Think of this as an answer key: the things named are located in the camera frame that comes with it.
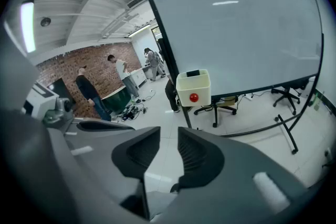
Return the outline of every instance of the person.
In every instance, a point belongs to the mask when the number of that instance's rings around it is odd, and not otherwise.
[[[134,83],[132,82],[130,78],[130,74],[127,71],[127,63],[125,61],[122,61],[120,59],[117,59],[114,55],[110,54],[107,57],[107,60],[111,63],[115,63],[115,67],[117,69],[117,72],[119,74],[120,79],[125,84],[127,91],[129,94],[132,94],[135,98],[139,98],[139,92],[136,89]]]
[[[175,86],[174,86],[174,82],[173,82],[172,77],[170,76],[169,69],[168,69],[167,63],[164,59],[164,56],[162,54],[162,51],[159,51],[159,53],[161,54],[161,57],[163,59],[163,65],[164,65],[164,69],[166,70],[166,75],[169,78],[164,91],[166,93],[166,96],[169,100],[170,106],[171,106],[172,110],[174,111],[174,113],[179,113],[180,109],[178,108],[178,105],[176,103],[177,93],[176,93],[176,89],[175,89]],[[192,107],[187,106],[186,108],[189,112]]]
[[[105,121],[111,121],[111,116],[107,112],[108,110],[103,104],[103,101],[101,100],[97,90],[84,76],[84,74],[86,73],[86,67],[87,66],[83,66],[78,69],[76,84],[83,96],[88,100],[89,105],[95,108],[101,119]]]
[[[161,78],[165,77],[165,73],[161,70],[159,66],[159,61],[158,57],[154,54],[154,52],[150,48],[145,48],[145,54],[148,55],[148,61],[151,64],[151,69],[152,69],[152,74],[153,78],[151,78],[151,81],[156,80],[156,72],[158,72],[161,75]]]
[[[147,64],[147,63],[149,64],[148,54],[147,54],[146,52],[144,52],[144,54],[145,54],[145,58],[147,58],[147,59],[146,59],[146,64]],[[159,60],[159,67],[161,68],[163,74],[166,75],[166,74],[165,74],[165,68],[164,68],[164,65],[163,65],[163,60],[161,60],[159,54],[158,54],[156,51],[154,51],[154,55],[155,55],[155,57]]]

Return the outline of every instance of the whiteboard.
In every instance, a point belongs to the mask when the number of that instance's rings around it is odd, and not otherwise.
[[[314,75],[315,0],[153,0],[179,72],[207,69],[212,96]]]

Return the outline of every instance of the ceiling light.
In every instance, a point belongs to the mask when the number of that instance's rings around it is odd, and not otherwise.
[[[35,50],[33,18],[34,0],[24,1],[21,5],[21,28],[27,52]]]
[[[140,28],[139,30],[135,31],[134,33],[128,35],[128,37],[133,37],[134,35],[136,35],[137,33],[140,33],[142,30],[145,30],[146,28],[150,27],[151,25],[146,25],[142,28]]]
[[[239,1],[224,1],[224,2],[215,2],[212,5],[217,6],[217,5],[223,5],[223,4],[232,4],[232,3],[238,3]]]

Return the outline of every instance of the air vent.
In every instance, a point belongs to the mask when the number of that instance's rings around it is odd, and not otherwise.
[[[134,8],[135,6],[139,6],[141,3],[145,2],[146,0],[132,0],[127,3],[128,8]]]

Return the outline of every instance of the black jacket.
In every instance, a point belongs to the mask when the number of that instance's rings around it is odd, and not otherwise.
[[[84,75],[77,76],[76,84],[80,92],[84,95],[84,97],[87,100],[89,99],[93,100],[95,97],[99,96],[95,87],[91,84],[91,82]]]

